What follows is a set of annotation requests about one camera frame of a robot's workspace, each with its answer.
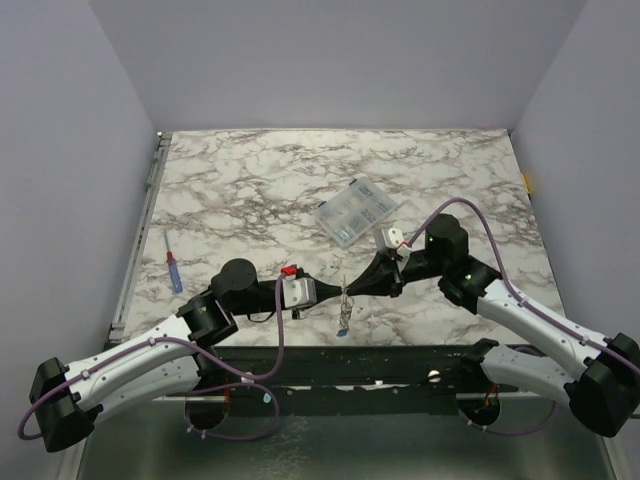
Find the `wire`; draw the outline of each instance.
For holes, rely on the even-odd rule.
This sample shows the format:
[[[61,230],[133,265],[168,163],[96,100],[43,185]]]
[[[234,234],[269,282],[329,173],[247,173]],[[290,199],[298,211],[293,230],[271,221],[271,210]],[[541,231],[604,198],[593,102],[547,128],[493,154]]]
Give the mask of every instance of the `wire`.
[[[530,355],[535,355],[537,357],[540,356],[540,354],[537,351],[535,351],[533,348],[529,348],[524,345],[515,347],[514,350],[517,350],[518,352],[530,354]],[[485,402],[489,398],[489,395],[493,391],[494,387],[496,390],[496,399],[498,398],[498,386],[494,383],[493,386],[491,387],[491,390],[489,390],[489,393],[487,393],[487,396],[485,397]],[[471,419],[469,419],[469,417],[467,417],[462,410],[458,409],[458,413],[462,418],[464,418],[464,420],[467,422],[467,425],[469,425],[470,427],[475,428],[476,430],[481,430],[484,433],[490,433],[492,435],[498,435],[502,437],[520,437],[520,436],[531,435],[533,433],[539,432],[543,428],[548,427],[553,421],[553,419],[556,417],[556,415],[558,415],[559,412],[560,412],[560,405],[557,402],[553,402],[553,408],[551,409],[551,412],[539,425],[526,430],[516,430],[512,432],[509,432],[509,431],[505,432],[502,430],[494,430],[490,427],[487,427],[486,425],[479,425],[473,422]]]
[[[640,368],[637,367],[636,365],[634,365],[632,362],[630,362],[626,358],[624,358],[622,355],[620,355],[617,352],[614,352],[613,350],[611,350],[607,346],[600,345],[599,343],[597,343],[597,342],[595,342],[595,341],[593,341],[593,340],[591,340],[589,338],[583,338],[582,335],[580,335],[579,333],[575,332],[573,329],[567,327],[566,325],[562,324],[561,322],[557,321],[555,318],[547,315],[542,310],[540,310],[540,309],[536,308],[535,306],[531,305],[529,302],[525,301],[522,296],[520,296],[520,294],[517,292],[517,290],[515,289],[515,287],[511,284],[511,281],[509,280],[509,277],[507,275],[507,271],[506,271],[506,269],[504,267],[504,263],[502,262],[502,257],[500,255],[500,252],[498,251],[498,245],[496,244],[496,240],[495,240],[495,238],[493,236],[493,233],[491,233],[491,228],[489,228],[489,224],[487,223],[487,219],[482,214],[480,209],[473,202],[467,200],[466,198],[460,198],[460,197],[451,198],[451,199],[447,200],[446,202],[444,202],[442,205],[440,205],[438,208],[436,208],[436,210],[425,220],[425,222],[420,226],[420,228],[418,228],[416,233],[413,234],[413,236],[411,237],[411,239],[408,242],[408,245],[411,247],[414,244],[414,242],[420,237],[422,232],[424,232],[427,229],[427,226],[436,218],[436,216],[440,212],[442,212],[445,208],[447,208],[449,205],[451,205],[453,203],[463,203],[463,204],[467,205],[468,207],[470,207],[475,212],[475,214],[480,219],[480,222],[482,222],[482,226],[484,227],[484,230],[485,230],[485,232],[487,234],[487,237],[489,238],[489,243],[491,244],[491,249],[493,250],[493,255],[496,258],[496,263],[498,264],[498,269],[500,270],[500,274],[502,275],[502,281],[504,282],[505,287],[507,288],[509,293],[516,299],[516,301],[518,303],[520,303],[520,305],[524,306],[527,310],[529,310],[530,312],[532,312],[535,315],[537,315],[540,319],[542,319],[545,322],[553,325],[555,328],[557,328],[558,330],[566,333],[570,337],[573,337],[576,340],[580,340],[583,344],[589,345],[590,347],[593,347],[596,350],[599,350],[600,352],[604,353],[605,355],[608,355],[608,356],[616,359],[618,362],[622,363],[627,368],[629,368],[633,373],[635,373],[636,375],[640,376]]]
[[[227,377],[224,377],[224,383],[225,385],[229,385],[229,379]],[[224,403],[225,407],[229,409],[231,405],[231,389],[229,387],[224,391]]]
[[[285,276],[286,275],[284,273],[282,273],[282,274],[280,274],[280,276],[276,280],[275,303],[276,303],[276,319],[278,321],[278,354],[277,354],[277,357],[276,357],[276,362],[273,365],[273,368],[271,370],[269,370],[267,373],[263,373],[261,375],[252,375],[250,373],[243,372],[242,370],[238,370],[237,368],[234,368],[231,365],[223,362],[218,357],[216,357],[215,355],[212,355],[211,353],[207,352],[205,349],[199,347],[198,345],[193,344],[193,343],[191,343],[191,342],[189,342],[187,340],[183,340],[181,338],[176,338],[176,337],[158,337],[158,338],[155,338],[154,340],[155,340],[156,343],[177,343],[177,344],[183,345],[183,346],[195,351],[196,353],[201,354],[202,356],[204,356],[208,360],[211,360],[213,363],[218,365],[220,368],[223,368],[227,372],[230,372],[230,373],[232,373],[234,375],[237,375],[239,377],[247,378],[249,380],[254,380],[254,381],[266,380],[266,379],[272,377],[273,375],[275,375],[276,372],[278,372],[278,370],[280,370],[280,367],[282,366],[282,362],[284,360],[284,321],[282,319],[282,299],[281,299],[281,294],[282,294],[282,280],[284,279]],[[229,317],[226,314],[226,312],[223,310],[222,306],[220,305],[220,303],[217,300],[216,300],[216,305],[218,305],[218,308],[222,312],[222,315],[224,316],[224,318],[227,321],[230,321]],[[144,342],[141,342],[141,343],[138,343],[136,345],[132,345],[131,347],[125,348],[121,352],[116,353],[112,357],[109,357],[109,358],[103,360],[102,362],[97,363],[96,365],[88,368],[86,371],[89,373],[89,375],[92,375],[92,374],[96,373],[97,371],[101,370],[102,368],[106,367],[107,365],[110,365],[111,363],[115,362],[116,360],[119,360],[122,357],[125,357],[125,356],[129,355],[130,353],[136,352],[136,351],[140,350],[141,348],[149,347],[149,345],[150,345],[150,342],[148,340],[144,341]],[[38,438],[41,438],[42,437],[42,433],[37,433],[37,434],[27,434],[27,433],[25,433],[24,428],[25,428],[25,426],[27,424],[27,421],[29,421],[29,418],[31,418],[31,416],[35,413],[35,411],[38,408],[40,408],[42,405],[44,405],[44,403],[47,402],[51,397],[53,397],[54,395],[58,394],[59,392],[61,392],[65,388],[69,388],[71,385],[74,385],[75,383],[79,382],[82,379],[84,379],[83,373],[79,373],[75,377],[72,377],[69,380],[67,380],[65,382],[62,382],[60,385],[52,388],[47,393],[45,393],[42,397],[40,397],[38,400],[36,400],[33,403],[33,405],[31,405],[31,407],[29,407],[29,409],[26,411],[26,413],[24,414],[24,416],[20,420],[20,423],[18,425],[18,437],[21,440],[36,440]],[[231,388],[231,387],[223,385],[220,389],[222,390],[224,388]],[[265,390],[266,393],[268,393],[275,400],[275,395],[273,395],[273,393],[267,387],[263,387],[262,385],[260,385],[260,387],[256,387],[256,388],[260,388],[261,390],[265,390],[266,389]]]
[[[249,320],[251,323],[264,323],[264,322],[266,322],[267,320],[269,320],[271,317],[273,317],[273,315],[274,315],[275,313],[276,313],[276,312],[271,312],[271,313],[269,314],[269,316],[268,316],[267,318],[265,318],[264,320],[252,320],[252,319],[251,319],[251,315],[247,313],[247,320]]]
[[[491,385],[491,388],[489,389],[489,391],[487,392],[487,394],[484,396],[484,405],[485,405],[485,406],[489,406],[489,397],[491,396],[491,394],[492,394],[493,392],[496,392],[496,398],[498,398],[498,391],[497,391],[497,388],[498,388],[498,384],[493,383],[493,384]]]
[[[237,442],[244,442],[244,441],[250,441],[250,440],[258,440],[260,438],[264,438],[267,437],[269,435],[271,435],[272,433],[274,433],[276,430],[278,430],[278,428],[280,427],[280,405],[278,404],[278,399],[275,397],[275,395],[273,394],[273,392],[271,390],[269,390],[267,387],[265,387],[264,385],[260,385],[259,383],[228,383],[226,385],[220,385],[218,387],[211,387],[211,388],[204,388],[202,390],[193,390],[191,392],[187,393],[187,396],[190,395],[203,395],[206,393],[213,393],[213,392],[219,392],[220,390],[224,390],[224,389],[228,389],[228,388],[257,388],[258,390],[262,390],[264,393],[266,393],[267,395],[269,395],[271,397],[271,400],[273,401],[273,422],[271,422],[271,425],[269,425],[269,427],[267,427],[265,430],[263,430],[260,433],[255,433],[252,435],[227,435],[224,433],[213,433],[207,430],[200,430],[198,428],[196,428],[193,423],[191,422],[191,417],[190,417],[190,412],[187,410],[185,412],[185,420],[187,421],[187,424],[189,425],[189,428],[187,429],[187,432],[196,432],[199,433],[200,435],[204,435],[206,437],[211,437],[211,438],[220,438],[222,440],[232,440],[232,441],[237,441]]]
[[[560,407],[556,403],[551,409],[551,412],[549,413],[549,415],[547,415],[547,417],[539,425],[533,428],[529,428],[527,430],[516,430],[513,432],[505,432],[502,430],[493,430],[492,428],[489,428],[486,425],[478,425],[477,423],[474,423],[473,421],[471,421],[469,417],[467,417],[462,410],[458,410],[458,413],[460,414],[460,416],[467,422],[467,425],[469,425],[471,428],[475,428],[476,430],[480,430],[484,433],[490,433],[491,435],[498,435],[501,437],[520,437],[520,436],[531,435],[533,433],[539,432],[543,428],[546,428],[553,421],[556,415],[558,415],[559,412],[560,412]]]

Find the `black cable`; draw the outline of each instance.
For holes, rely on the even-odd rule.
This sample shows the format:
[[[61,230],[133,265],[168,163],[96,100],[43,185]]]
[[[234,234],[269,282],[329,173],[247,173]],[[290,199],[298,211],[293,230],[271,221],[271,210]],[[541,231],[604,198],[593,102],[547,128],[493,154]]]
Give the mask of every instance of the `black cable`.
[[[275,315],[276,312],[271,312],[271,314],[265,318],[264,320],[251,320],[251,315],[247,313],[247,320],[249,320],[251,323],[264,323],[267,320],[269,320],[271,317],[273,317]]]

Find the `clear plastic box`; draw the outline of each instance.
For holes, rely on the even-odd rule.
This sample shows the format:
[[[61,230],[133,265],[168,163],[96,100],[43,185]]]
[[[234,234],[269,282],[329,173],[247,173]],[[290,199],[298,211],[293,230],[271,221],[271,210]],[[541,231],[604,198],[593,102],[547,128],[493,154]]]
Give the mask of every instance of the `clear plastic box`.
[[[376,223],[398,209],[398,204],[369,177],[359,177],[314,212],[320,225],[342,248],[352,245]]]

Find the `white wall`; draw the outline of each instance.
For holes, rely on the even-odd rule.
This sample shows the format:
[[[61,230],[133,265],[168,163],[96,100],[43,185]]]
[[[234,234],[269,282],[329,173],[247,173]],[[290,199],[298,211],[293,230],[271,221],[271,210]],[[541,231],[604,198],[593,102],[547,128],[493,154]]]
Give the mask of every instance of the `white wall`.
[[[639,25],[637,0],[589,0],[513,135],[567,314],[637,340]],[[636,453],[640,421],[622,435]]]
[[[0,478],[46,480],[35,368],[106,339],[156,138],[86,0],[3,2],[0,65]]]
[[[513,128],[584,0],[91,0],[158,129]]]

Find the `marble table surface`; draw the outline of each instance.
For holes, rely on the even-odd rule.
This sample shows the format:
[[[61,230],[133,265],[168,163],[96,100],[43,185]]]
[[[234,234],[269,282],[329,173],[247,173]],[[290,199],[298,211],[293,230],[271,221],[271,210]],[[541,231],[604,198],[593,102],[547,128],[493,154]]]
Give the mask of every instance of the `marble table surface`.
[[[221,266],[242,257],[261,279],[295,263],[340,285],[354,280],[375,253],[365,234],[342,250],[313,220],[313,211],[367,175],[400,208],[385,222],[407,237],[442,202],[464,196],[485,213],[513,282],[562,312],[547,255],[504,130],[245,130],[179,132],[170,152],[143,250],[124,338],[142,333],[204,290]],[[471,253],[495,265],[482,226],[452,206],[470,236]],[[184,292],[171,291],[163,230],[178,259]],[[520,339],[444,299],[437,281],[408,285],[401,297],[356,297],[346,337],[338,337],[338,300],[285,313],[287,345],[469,344],[482,337]],[[275,320],[237,317],[226,345],[275,345]]]

